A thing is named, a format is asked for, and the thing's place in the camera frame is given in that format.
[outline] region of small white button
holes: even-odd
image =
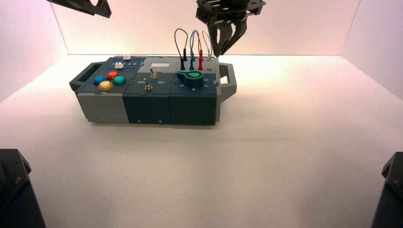
[[[123,60],[130,60],[132,57],[130,55],[124,55]]]
[[[123,63],[121,62],[115,63],[115,69],[123,69]]]

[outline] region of white backdrop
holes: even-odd
[[[110,19],[54,6],[70,54],[175,54],[173,32],[206,29],[196,0],[109,0]],[[359,0],[267,0],[228,54],[338,55]]]
[[[403,99],[403,1],[362,0],[343,57]]]
[[[2,0],[0,6],[0,102],[67,56],[49,2]]]

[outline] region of black mount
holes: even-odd
[[[207,25],[216,57],[223,55],[245,34],[248,16],[259,15],[265,4],[262,0],[197,0],[196,17]],[[220,40],[217,42],[218,30]]]
[[[382,169],[385,177],[372,228],[403,227],[403,152],[397,152]]]
[[[96,6],[94,6],[90,2],[90,0],[47,0],[47,1],[90,15],[98,14],[100,16],[110,18],[112,14],[111,8],[109,8],[107,0],[98,0]]]
[[[45,228],[29,163],[16,149],[0,149],[0,228]]]

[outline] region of yellow button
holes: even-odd
[[[113,88],[113,83],[111,81],[103,81],[99,83],[98,89],[100,91],[107,91]]]

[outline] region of screw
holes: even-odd
[[[22,178],[21,177],[17,177],[16,179],[14,179],[14,184],[19,184],[21,183]]]
[[[393,185],[396,186],[397,188],[401,188],[401,187],[402,187],[401,184],[400,184],[400,181],[398,181],[398,180],[394,180],[394,181],[393,181]]]

